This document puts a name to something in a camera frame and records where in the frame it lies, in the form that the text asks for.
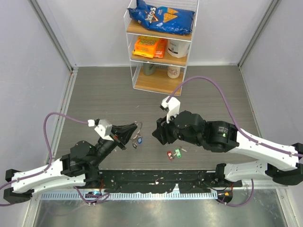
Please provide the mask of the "large metal keyring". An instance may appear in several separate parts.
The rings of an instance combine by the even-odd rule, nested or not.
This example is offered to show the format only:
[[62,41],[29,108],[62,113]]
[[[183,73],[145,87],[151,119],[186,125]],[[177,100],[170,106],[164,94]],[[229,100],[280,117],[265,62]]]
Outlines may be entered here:
[[141,132],[141,129],[142,129],[142,126],[143,126],[143,123],[142,122],[138,122],[138,121],[135,121],[134,122],[137,126],[137,129],[138,129],[138,132],[135,134],[135,136],[132,138],[132,146],[134,149],[137,149],[138,145],[141,145],[137,142],[138,138],[139,137],[142,137],[142,135],[140,134]]

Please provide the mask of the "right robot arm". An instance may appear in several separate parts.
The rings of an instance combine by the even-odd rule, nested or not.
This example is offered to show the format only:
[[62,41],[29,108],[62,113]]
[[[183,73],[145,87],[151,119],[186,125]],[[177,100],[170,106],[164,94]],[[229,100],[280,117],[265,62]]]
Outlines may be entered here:
[[214,181],[219,186],[244,179],[269,179],[282,185],[303,181],[303,153],[300,143],[277,144],[254,136],[234,124],[206,121],[199,114],[182,111],[171,119],[159,118],[152,133],[162,145],[176,140],[203,147],[215,153],[241,154],[254,158],[241,164],[221,163],[216,166]]

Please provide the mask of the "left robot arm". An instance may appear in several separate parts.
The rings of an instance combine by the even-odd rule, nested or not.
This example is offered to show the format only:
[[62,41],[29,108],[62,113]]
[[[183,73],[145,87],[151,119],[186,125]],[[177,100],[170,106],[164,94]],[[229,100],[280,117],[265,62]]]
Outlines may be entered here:
[[21,172],[6,171],[5,179],[10,187],[3,192],[8,204],[29,201],[34,194],[64,187],[96,188],[101,184],[100,163],[116,148],[125,149],[136,123],[115,126],[101,120],[94,127],[99,135],[96,145],[81,140],[69,154],[45,166]]

